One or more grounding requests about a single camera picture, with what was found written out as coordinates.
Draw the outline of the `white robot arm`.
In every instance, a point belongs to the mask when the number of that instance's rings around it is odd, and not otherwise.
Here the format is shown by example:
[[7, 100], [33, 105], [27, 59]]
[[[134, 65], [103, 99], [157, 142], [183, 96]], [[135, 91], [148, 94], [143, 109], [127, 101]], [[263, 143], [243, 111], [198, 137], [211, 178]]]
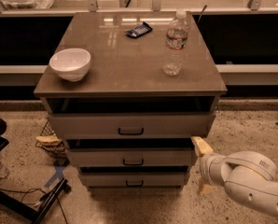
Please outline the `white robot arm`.
[[214, 153], [199, 136], [191, 137], [200, 158], [204, 187], [223, 187], [236, 203], [278, 218], [278, 182], [275, 163], [254, 151], [239, 151], [228, 156]]

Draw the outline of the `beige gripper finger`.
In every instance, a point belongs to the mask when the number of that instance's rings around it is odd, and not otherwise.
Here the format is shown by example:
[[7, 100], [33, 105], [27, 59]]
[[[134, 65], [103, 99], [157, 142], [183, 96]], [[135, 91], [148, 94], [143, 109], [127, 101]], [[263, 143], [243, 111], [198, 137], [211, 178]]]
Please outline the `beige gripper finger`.
[[214, 152], [211, 146], [199, 136], [192, 136], [191, 141], [195, 147], [195, 152], [198, 157], [202, 157], [205, 154]]

